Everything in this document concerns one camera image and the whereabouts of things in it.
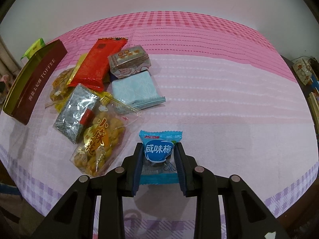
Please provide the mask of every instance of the pink tablecloth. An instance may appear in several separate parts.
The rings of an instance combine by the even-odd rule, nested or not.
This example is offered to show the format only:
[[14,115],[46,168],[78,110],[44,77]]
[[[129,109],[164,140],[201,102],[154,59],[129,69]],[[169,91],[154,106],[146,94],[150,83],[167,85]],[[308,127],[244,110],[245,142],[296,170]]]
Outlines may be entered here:
[[[299,85],[275,48],[257,31],[224,19],[142,12],[60,36],[68,54],[29,124],[1,113],[0,159],[40,213],[46,215],[81,175],[69,162],[75,146],[53,129],[54,109],[44,109],[50,85],[98,37],[109,36],[128,37],[127,46],[144,47],[150,73],[166,96],[165,104],[145,110],[141,129],[182,130],[187,154],[216,175],[239,174],[276,217],[312,184],[318,173],[314,125]],[[133,153],[136,142],[138,132],[111,168]],[[123,207],[126,238],[193,236],[196,202],[184,198],[177,184],[140,186]]]

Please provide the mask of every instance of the metal screw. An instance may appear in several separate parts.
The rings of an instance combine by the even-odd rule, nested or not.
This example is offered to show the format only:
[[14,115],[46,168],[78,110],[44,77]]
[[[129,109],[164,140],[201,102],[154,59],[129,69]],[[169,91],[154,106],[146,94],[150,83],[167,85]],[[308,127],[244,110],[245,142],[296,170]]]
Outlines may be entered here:
[[124,169],[122,166],[115,168],[115,172],[116,172],[116,173],[122,173],[122,172],[124,172],[124,171],[125,171],[125,169]]
[[239,182],[240,181],[240,177],[238,175],[233,175],[231,179],[232,179],[233,182]]
[[79,178],[79,182],[86,182],[88,180],[88,177],[86,175],[82,175]]
[[196,166],[195,167],[196,172],[203,172],[204,170],[205,170],[205,168],[203,166]]

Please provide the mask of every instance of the purple check pattern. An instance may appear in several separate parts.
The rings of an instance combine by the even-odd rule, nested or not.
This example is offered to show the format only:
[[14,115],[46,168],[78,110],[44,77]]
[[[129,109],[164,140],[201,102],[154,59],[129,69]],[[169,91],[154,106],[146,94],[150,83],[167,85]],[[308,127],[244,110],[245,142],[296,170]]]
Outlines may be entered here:
[[[46,216],[56,202],[62,197],[46,184],[31,177],[16,159],[0,145],[0,160],[16,183],[23,197],[42,215]],[[310,187],[318,175],[319,162],[308,170],[301,178],[283,191],[264,201],[275,217],[280,216],[291,207]],[[167,221],[125,218],[125,233],[127,239],[155,239],[155,238],[192,238],[195,220]],[[225,216],[221,215],[222,238],[226,239]]]

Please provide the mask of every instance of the light blue snack package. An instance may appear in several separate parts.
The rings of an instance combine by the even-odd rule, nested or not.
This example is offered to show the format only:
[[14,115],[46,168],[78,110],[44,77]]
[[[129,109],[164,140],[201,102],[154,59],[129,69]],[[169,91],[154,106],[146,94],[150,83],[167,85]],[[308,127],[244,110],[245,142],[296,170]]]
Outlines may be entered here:
[[173,148],[182,131],[147,132],[141,130],[144,157],[140,184],[178,183]]
[[115,99],[138,110],[165,102],[165,97],[157,93],[148,71],[114,80],[111,85]]

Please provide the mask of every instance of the white wall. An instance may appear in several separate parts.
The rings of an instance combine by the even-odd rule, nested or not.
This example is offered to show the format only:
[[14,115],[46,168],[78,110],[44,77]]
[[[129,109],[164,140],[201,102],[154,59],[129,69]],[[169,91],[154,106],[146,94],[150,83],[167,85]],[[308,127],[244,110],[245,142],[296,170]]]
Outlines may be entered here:
[[264,34],[289,59],[319,56],[319,25],[303,0],[16,0],[0,35],[16,60],[44,41],[103,18],[151,10],[177,10],[233,20]]

